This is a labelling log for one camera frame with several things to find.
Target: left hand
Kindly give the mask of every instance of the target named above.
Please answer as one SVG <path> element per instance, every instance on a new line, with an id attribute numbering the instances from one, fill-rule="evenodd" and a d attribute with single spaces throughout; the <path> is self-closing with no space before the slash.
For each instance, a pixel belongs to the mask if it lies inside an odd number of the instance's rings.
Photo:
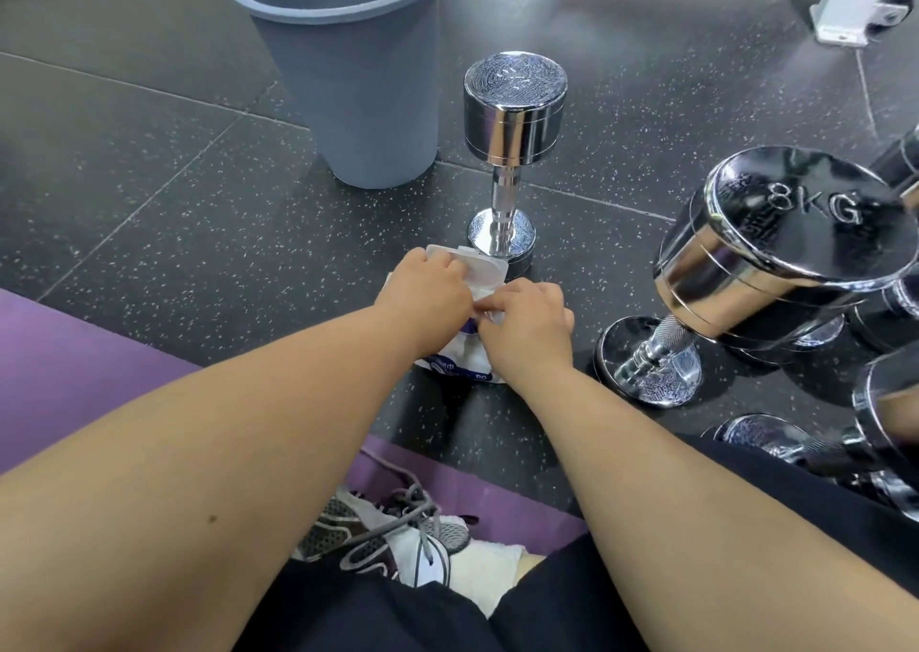
<path id="1" fill-rule="evenodd" d="M 467 267 L 450 253 L 431 259 L 423 248 L 412 250 L 392 272 L 374 308 L 409 336 L 416 359 L 440 352 L 472 317 Z"/>

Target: wet wipes pack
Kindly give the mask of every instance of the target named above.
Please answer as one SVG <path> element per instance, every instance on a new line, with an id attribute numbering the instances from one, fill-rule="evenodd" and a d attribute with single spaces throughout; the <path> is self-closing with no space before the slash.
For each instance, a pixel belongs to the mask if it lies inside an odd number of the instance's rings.
<path id="1" fill-rule="evenodd" d="M 428 246 L 425 252 L 429 258 L 437 252 L 451 253 L 455 259 L 466 263 L 469 268 L 466 284 L 469 285 L 475 301 L 494 293 L 504 284 L 504 277 L 507 276 L 505 260 L 489 258 L 471 247 Z M 504 314 L 489 314 L 489 317 L 499 323 Z M 440 352 L 418 360 L 415 364 L 446 376 L 461 376 L 476 381 L 504 383 L 504 380 L 493 371 L 488 361 L 488 355 L 485 354 L 485 347 L 479 339 L 479 331 L 472 318 L 466 321 L 462 330 Z"/>

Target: right hand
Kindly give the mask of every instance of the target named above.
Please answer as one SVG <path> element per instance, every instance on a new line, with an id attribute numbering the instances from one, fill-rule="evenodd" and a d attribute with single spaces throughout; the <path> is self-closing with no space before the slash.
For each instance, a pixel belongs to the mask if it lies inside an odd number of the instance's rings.
<path id="1" fill-rule="evenodd" d="M 514 280 L 479 299 L 475 310 L 488 360 L 514 390 L 545 371 L 572 367 L 574 314 L 557 284 Z M 503 311 L 504 321 L 490 321 L 484 314 L 491 311 Z"/>

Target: black shorts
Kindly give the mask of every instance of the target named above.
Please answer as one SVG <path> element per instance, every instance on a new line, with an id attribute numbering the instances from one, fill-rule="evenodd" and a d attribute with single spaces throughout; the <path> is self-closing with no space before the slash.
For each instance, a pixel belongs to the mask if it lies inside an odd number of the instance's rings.
<path id="1" fill-rule="evenodd" d="M 919 523 L 756 449 L 686 438 L 919 597 Z M 291 561 L 235 652 L 646 650 L 589 536 L 553 553 L 491 619 L 430 584 L 412 589 Z"/>

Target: trash bin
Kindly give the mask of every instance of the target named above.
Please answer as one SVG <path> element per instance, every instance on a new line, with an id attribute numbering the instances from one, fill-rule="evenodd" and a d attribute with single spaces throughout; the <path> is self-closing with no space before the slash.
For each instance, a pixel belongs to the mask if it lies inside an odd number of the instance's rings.
<path id="1" fill-rule="evenodd" d="M 391 188 L 437 154 L 437 0 L 235 0 L 342 182 Z"/>

